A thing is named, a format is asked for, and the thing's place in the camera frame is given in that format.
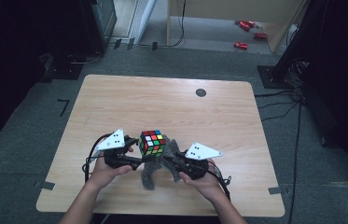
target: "person's right hand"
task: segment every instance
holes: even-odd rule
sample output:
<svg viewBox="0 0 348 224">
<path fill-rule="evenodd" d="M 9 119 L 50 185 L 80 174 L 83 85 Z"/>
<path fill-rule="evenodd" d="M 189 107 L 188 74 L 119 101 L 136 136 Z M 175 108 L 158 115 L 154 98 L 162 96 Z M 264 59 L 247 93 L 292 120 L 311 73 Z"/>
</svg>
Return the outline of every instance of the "person's right hand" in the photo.
<svg viewBox="0 0 348 224">
<path fill-rule="evenodd" d="M 208 161 L 210 163 L 209 171 L 215 173 L 215 162 L 213 160 Z M 222 193 L 224 194 L 224 191 L 220 187 L 216 177 L 212 176 L 211 174 L 206 173 L 203 178 L 197 180 L 192 180 L 190 176 L 183 172 L 180 172 L 179 175 L 186 184 L 196 188 L 196 190 L 208 201 L 212 201 L 215 197 Z"/>
</svg>

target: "light wood surface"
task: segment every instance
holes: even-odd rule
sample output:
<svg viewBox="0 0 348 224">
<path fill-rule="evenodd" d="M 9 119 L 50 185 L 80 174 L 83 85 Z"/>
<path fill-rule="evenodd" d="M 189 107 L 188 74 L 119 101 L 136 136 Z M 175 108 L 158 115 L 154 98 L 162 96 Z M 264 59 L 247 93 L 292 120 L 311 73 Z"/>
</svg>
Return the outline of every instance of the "light wood surface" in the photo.
<svg viewBox="0 0 348 224">
<path fill-rule="evenodd" d="M 262 22 L 268 44 L 275 52 L 283 37 L 308 0 L 187 0 L 185 17 L 231 21 Z M 168 20 L 182 16 L 184 0 L 169 0 Z M 170 43 L 171 24 L 167 22 L 167 44 Z"/>
<path fill-rule="evenodd" d="M 206 90 L 199 97 L 195 91 Z M 247 82 L 157 77 L 88 75 L 36 207 L 44 212 L 65 212 L 84 184 L 81 171 L 93 143 L 105 133 L 123 128 L 131 137 L 141 131 L 161 130 L 183 151 L 193 142 L 223 152 L 215 158 L 237 209 L 250 217 L 281 217 L 284 205 L 258 115 L 252 87 Z M 134 157 L 140 158 L 137 146 Z M 155 190 L 145 190 L 141 172 L 119 176 L 98 196 L 94 212 L 214 216 L 215 210 L 198 192 L 173 182 L 164 169 L 154 175 Z"/>
</svg>

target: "gray carpet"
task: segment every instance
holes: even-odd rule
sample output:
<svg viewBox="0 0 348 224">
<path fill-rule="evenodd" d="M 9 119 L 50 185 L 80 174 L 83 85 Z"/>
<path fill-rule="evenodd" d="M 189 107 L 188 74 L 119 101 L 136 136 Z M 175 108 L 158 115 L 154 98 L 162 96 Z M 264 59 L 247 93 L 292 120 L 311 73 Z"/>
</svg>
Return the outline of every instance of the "gray carpet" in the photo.
<svg viewBox="0 0 348 224">
<path fill-rule="evenodd" d="M 0 132 L 0 223 L 56 223 L 63 215 L 35 209 L 40 190 L 34 188 L 34 183 L 46 178 L 87 74 L 240 80 L 250 82 L 255 94 L 262 94 L 277 90 L 263 88 L 257 65 L 275 65 L 278 61 L 275 55 L 247 52 L 163 48 L 152 51 L 136 46 L 127 51 L 122 46 L 109 48 L 96 63 L 85 65 L 79 80 L 35 84 Z M 62 116 L 64 102 L 58 99 L 70 100 Z M 257 102 L 264 106 L 290 99 L 279 95 L 257 98 Z M 283 115 L 290 106 L 260 108 L 260 117 Z M 263 121 L 286 213 L 278 218 L 247 217 L 249 223 L 287 223 L 298 111 L 295 106 L 283 118 Z M 316 123 L 306 106 L 301 108 L 297 177 L 292 223 L 348 223 L 348 155 L 340 148 L 320 146 Z M 132 222 L 126 219 L 122 223 Z"/>
</svg>

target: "table top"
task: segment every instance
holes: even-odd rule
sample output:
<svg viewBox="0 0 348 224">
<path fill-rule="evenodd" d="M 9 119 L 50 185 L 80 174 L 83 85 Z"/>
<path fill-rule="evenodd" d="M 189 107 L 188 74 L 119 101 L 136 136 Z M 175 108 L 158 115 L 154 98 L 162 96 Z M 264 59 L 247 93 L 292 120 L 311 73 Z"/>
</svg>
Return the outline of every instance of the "table top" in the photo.
<svg viewBox="0 0 348 224">
<path fill-rule="evenodd" d="M 206 91 L 200 97 L 197 89 Z M 81 166 L 94 142 L 118 128 L 130 137 L 161 130 L 181 151 L 193 142 L 219 150 L 214 158 L 228 185 L 231 201 L 246 217 L 281 217 L 285 208 L 252 87 L 247 82 L 161 77 L 88 75 L 78 94 L 36 207 L 66 212 L 84 185 Z M 137 146 L 130 155 L 141 158 Z M 145 190 L 141 172 L 118 176 L 98 195 L 95 213 L 215 216 L 214 207 L 193 187 L 175 183 L 165 169 Z"/>
</svg>

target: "colorful puzzle cube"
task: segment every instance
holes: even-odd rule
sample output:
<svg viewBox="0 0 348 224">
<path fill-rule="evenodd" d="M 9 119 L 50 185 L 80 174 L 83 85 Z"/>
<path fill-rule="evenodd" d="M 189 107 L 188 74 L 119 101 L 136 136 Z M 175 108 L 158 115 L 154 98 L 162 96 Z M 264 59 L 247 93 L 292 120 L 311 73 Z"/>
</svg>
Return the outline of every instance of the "colorful puzzle cube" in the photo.
<svg viewBox="0 0 348 224">
<path fill-rule="evenodd" d="M 142 157 L 159 157 L 165 149 L 165 139 L 160 130 L 144 131 L 139 137 L 139 149 Z"/>
</svg>

